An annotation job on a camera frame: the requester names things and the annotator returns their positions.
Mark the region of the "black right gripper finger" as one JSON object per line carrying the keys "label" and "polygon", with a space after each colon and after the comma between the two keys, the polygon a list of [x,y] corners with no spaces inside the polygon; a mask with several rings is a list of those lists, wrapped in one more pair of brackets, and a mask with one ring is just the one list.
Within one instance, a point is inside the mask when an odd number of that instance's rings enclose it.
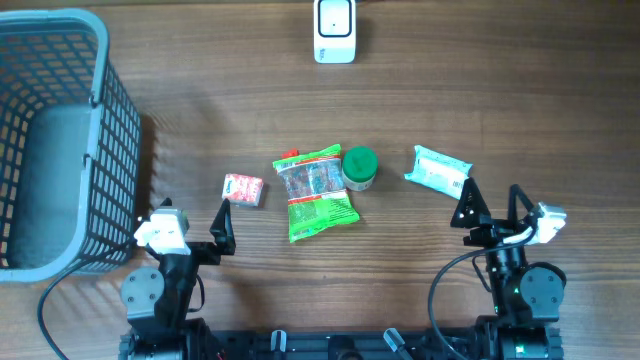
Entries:
{"label": "black right gripper finger", "polygon": [[528,196],[524,193],[521,187],[518,184],[513,184],[509,188],[509,199],[508,199],[508,208],[507,208],[507,219],[516,223],[519,221],[517,214],[517,202],[520,202],[524,208],[526,209],[526,213],[529,213],[534,205]]}
{"label": "black right gripper finger", "polygon": [[461,197],[452,216],[453,228],[476,228],[490,224],[490,211],[472,177],[464,181]]}

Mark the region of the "teal tissue pack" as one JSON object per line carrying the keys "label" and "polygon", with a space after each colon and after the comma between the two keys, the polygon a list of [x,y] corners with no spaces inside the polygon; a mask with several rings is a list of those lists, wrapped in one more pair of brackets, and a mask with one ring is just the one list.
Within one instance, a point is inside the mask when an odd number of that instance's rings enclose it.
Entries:
{"label": "teal tissue pack", "polygon": [[421,145],[415,145],[414,150],[413,170],[404,178],[459,200],[472,164]]}

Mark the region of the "red Kleenex tissue pack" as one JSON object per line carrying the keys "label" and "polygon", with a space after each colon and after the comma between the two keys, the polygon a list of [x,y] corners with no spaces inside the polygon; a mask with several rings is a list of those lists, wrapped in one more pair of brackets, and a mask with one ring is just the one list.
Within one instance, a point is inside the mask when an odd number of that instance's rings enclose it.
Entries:
{"label": "red Kleenex tissue pack", "polygon": [[222,189],[222,199],[232,204],[257,207],[260,203],[264,181],[261,178],[226,174]]}

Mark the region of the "green candy bag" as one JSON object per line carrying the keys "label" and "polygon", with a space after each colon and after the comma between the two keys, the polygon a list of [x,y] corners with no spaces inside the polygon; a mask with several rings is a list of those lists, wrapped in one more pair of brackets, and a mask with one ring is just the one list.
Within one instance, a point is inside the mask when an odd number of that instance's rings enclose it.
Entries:
{"label": "green candy bag", "polygon": [[341,145],[280,159],[273,168],[287,194],[291,243],[360,220],[342,178]]}

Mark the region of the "green lid jar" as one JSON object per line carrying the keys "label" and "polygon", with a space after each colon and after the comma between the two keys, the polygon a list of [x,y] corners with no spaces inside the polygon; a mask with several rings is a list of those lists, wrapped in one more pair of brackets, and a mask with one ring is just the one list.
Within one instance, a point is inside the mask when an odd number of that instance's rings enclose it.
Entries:
{"label": "green lid jar", "polygon": [[342,161],[345,186],[352,191],[368,189],[378,170],[378,157],[369,147],[358,146],[346,152]]}

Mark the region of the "red coffee stick sachet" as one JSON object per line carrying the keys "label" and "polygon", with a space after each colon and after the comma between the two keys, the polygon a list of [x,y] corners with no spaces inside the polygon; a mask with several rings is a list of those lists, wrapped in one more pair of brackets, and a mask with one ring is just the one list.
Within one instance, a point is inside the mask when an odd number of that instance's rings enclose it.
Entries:
{"label": "red coffee stick sachet", "polygon": [[296,148],[293,148],[293,149],[290,149],[289,151],[283,153],[281,155],[281,158],[282,159],[288,159],[288,158],[291,158],[291,157],[296,157],[298,155],[299,155],[299,150],[296,149]]}

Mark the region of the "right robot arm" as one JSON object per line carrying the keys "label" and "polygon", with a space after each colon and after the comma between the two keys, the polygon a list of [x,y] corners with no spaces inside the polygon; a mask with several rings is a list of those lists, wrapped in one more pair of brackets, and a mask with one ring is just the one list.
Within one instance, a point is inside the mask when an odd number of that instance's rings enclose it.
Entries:
{"label": "right robot arm", "polygon": [[464,181],[451,226],[470,231],[466,246],[479,247],[486,261],[483,281],[494,304],[493,316],[480,316],[467,336],[451,337],[466,359],[540,359],[564,357],[559,320],[566,274],[548,262],[531,263],[525,248],[549,243],[566,225],[564,209],[534,204],[516,184],[509,190],[505,219],[492,217],[476,182]]}

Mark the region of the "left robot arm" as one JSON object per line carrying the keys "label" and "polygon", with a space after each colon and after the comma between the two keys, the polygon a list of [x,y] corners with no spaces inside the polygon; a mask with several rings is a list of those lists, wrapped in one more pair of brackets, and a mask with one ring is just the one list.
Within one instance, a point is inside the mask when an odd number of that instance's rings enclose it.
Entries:
{"label": "left robot arm", "polygon": [[134,233],[136,244],[158,261],[126,276],[121,300],[131,326],[120,339],[118,357],[134,359],[224,359],[221,341],[202,318],[189,319],[199,308],[190,306],[193,290],[204,285],[202,265],[216,266],[235,253],[231,203],[225,199],[211,226],[212,242],[188,242],[186,212],[167,198]]}

